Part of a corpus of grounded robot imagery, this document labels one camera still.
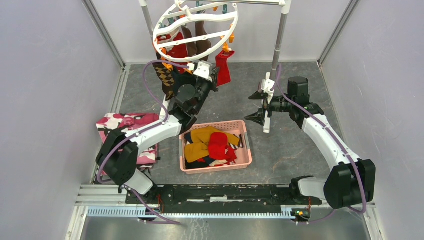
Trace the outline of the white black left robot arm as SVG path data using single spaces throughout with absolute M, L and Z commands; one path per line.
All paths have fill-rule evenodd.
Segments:
M 122 132 L 112 130 L 97 157 L 100 172 L 117 186 L 126 186 L 138 193 L 145 204 L 157 198 L 155 183 L 137 168 L 139 155 L 148 148 L 187 132 L 197 121 L 209 93 L 217 92 L 219 67 L 209 69 L 198 63 L 193 73 L 195 82 L 181 85 L 174 96 L 174 105 L 164 117 L 142 128 Z

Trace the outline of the red white patterned sock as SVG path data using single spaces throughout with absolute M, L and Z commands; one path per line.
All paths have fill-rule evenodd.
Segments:
M 222 50 L 215 57 L 216 67 L 219 68 L 217 75 L 217 83 L 216 86 L 222 86 L 231 82 L 231 74 L 228 66 L 228 59 L 231 58 L 235 54 L 235 51 L 231 50 L 229 52 L 225 52 Z

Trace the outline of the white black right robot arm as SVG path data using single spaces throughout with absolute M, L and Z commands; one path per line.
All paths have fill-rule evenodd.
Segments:
M 275 95 L 275 88 L 279 87 L 279 82 L 264 79 L 249 97 L 260 100 L 262 105 L 245 119 L 263 126 L 263 131 L 269 133 L 273 113 L 289 113 L 290 119 L 314 142 L 330 169 L 326 179 L 314 176 L 292 179 L 289 199 L 302 204 L 314 197 L 335 210 L 348 208 L 365 213 L 367 204 L 374 198 L 376 165 L 354 153 L 334 131 L 321 107 L 310 101 L 307 78 L 290 77 L 287 92 Z

